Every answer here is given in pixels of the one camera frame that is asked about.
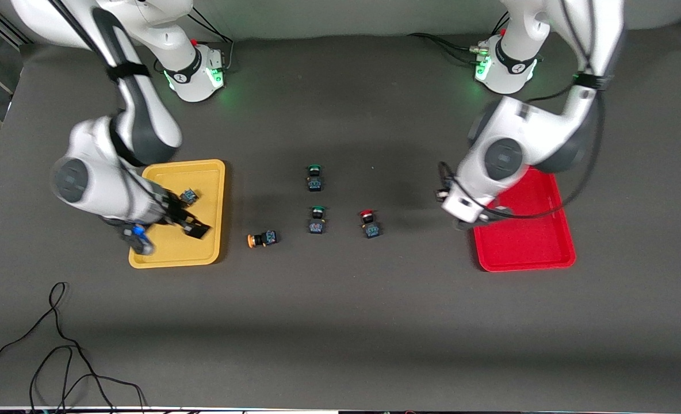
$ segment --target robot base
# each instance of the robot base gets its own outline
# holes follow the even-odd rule
[[[179,83],[169,75],[169,87],[186,102],[200,102],[208,99],[213,92],[223,87],[225,70],[220,50],[210,49],[206,45],[197,45],[196,50],[201,55],[202,66],[193,75],[190,82]]]
[[[501,39],[501,36],[497,34],[491,36],[490,39],[481,40],[478,45],[479,47],[488,47],[490,51],[493,51],[499,39]],[[535,59],[529,68],[525,68],[525,65],[522,65],[522,73],[511,74],[507,66],[499,62],[496,54],[490,53],[479,62],[474,79],[485,84],[492,92],[503,95],[513,94],[522,89],[522,86],[525,86],[525,83],[532,79],[533,69],[535,69],[536,65],[537,60]]]

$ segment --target wall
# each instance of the wall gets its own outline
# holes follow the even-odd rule
[[[483,33],[491,31],[504,12],[496,0],[195,0],[195,6],[223,34],[236,40]],[[0,11],[21,28],[10,0],[0,0]],[[680,21],[681,0],[625,0],[625,19],[630,29]],[[190,37],[215,39],[188,18],[178,23]]]

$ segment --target gray table surface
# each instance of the gray table surface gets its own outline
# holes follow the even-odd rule
[[[542,53],[518,96],[569,81],[569,48],[552,36]],[[226,249],[214,265],[145,271],[49,189],[70,128],[112,112],[115,90],[88,52],[30,51],[0,138],[0,346],[68,281],[65,332],[152,405],[681,412],[681,24],[630,32],[598,169],[567,209],[577,262],[531,273],[479,270],[432,197],[436,162],[461,160],[496,99],[470,68],[411,37],[246,41],[235,56],[206,102],[154,79],[185,137],[175,159],[227,162]],[[310,163],[325,167],[322,193],[304,189]],[[314,204],[328,206],[323,236],[304,232]],[[384,236],[364,239],[362,209]],[[246,234],[267,228],[283,241],[249,250]],[[0,405],[28,403],[53,331],[0,359]],[[54,360],[39,383],[50,404]],[[78,403],[104,405],[88,385]]]

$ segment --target white robotic arm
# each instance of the white robotic arm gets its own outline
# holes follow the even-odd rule
[[[584,122],[593,113],[592,103],[608,83],[623,36],[623,0],[502,1],[508,7],[518,7],[510,10],[512,21],[524,21],[529,29],[545,30],[543,27],[547,26],[549,30],[550,25],[535,21],[548,16],[553,29],[575,50],[579,72],[560,115],[510,97],[504,97],[484,111],[469,134],[469,154],[458,166],[456,176],[449,180],[448,188],[438,193],[443,209],[465,223],[482,224],[511,216],[494,214],[485,206],[514,186],[527,166],[559,173],[580,160],[588,142]],[[515,13],[522,13],[523,3],[538,8],[530,8],[527,17],[520,19]],[[527,31],[526,28],[508,30],[501,42]],[[539,37],[533,40],[536,48],[525,47],[526,55],[536,55],[542,40]],[[509,64],[499,61],[495,54],[491,61],[498,62],[491,68],[498,64],[506,68]],[[490,71],[488,76],[497,82],[497,76],[519,79],[520,75]],[[498,82],[507,83],[506,79]]]
[[[170,160],[182,135],[120,21],[95,0],[51,0],[51,5],[102,58],[125,102],[116,115],[72,129],[70,148],[54,167],[55,194],[116,226],[139,254],[154,249],[144,233],[154,223],[177,224],[189,236],[203,236],[209,226],[189,214],[182,200],[133,171]]]
[[[49,0],[12,0],[17,14],[33,31],[54,44],[91,49]],[[174,21],[190,13],[193,0],[87,0],[90,7],[112,13],[125,31],[154,53],[170,87],[186,102],[207,99],[223,86],[223,58],[206,45],[192,45]],[[78,7],[78,2],[68,2]]]

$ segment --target green led light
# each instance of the green led light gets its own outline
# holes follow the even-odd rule
[[[223,77],[220,74],[220,69],[205,68],[205,73],[207,73],[213,87],[218,89],[223,86]]]
[[[491,68],[491,57],[487,56],[483,62],[479,63],[479,66],[482,66],[482,68],[478,68],[476,71],[476,79],[484,81],[484,79],[486,79],[486,75],[488,74],[488,69]]]

